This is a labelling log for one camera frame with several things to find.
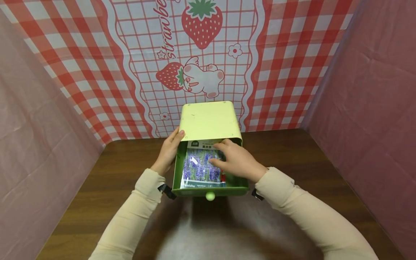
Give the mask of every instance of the person's right hand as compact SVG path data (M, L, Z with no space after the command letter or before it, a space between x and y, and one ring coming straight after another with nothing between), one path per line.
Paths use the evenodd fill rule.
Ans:
M214 144L214 147L224 153L227 161L213 158L209 162L223 171L244 177L255 183L267 171L267 168L257 162L246 149L233 143L230 139L224 139L221 143Z

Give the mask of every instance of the strawberry print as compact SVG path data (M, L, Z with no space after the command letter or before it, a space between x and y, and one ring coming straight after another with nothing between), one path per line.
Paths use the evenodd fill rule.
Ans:
M183 66L179 62L171 62L156 73L156 78L170 90L181 90L183 83Z
M203 50L220 32L223 13L211 0L195 0L189 6L182 13L183 30Z

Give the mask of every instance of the lavender seed packet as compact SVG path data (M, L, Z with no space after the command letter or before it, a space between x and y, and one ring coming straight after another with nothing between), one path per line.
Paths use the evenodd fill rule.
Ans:
M224 187L221 182L221 170L208 160L216 158L225 161L224 154L213 147L221 139L188 141L181 188Z

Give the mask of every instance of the brown table surface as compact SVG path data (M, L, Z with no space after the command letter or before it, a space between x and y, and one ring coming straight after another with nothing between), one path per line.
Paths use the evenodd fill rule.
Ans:
M353 223L380 259L403 259L307 132L250 132L243 133L243 140L260 163L279 168ZM88 259L143 170L157 158L162 142L107 145L37 259ZM171 170L167 183L172 177ZM163 196L133 257L156 258L322 259L322 254L291 219L250 194L213 202Z

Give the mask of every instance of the sleeve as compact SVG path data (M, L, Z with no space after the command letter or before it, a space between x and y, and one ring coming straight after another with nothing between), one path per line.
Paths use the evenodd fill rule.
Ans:
M341 214L270 167L255 185L272 208L292 218L322 250L325 260L378 259L361 233Z
M146 169L105 229L89 260L131 260L150 215L160 203L165 178Z

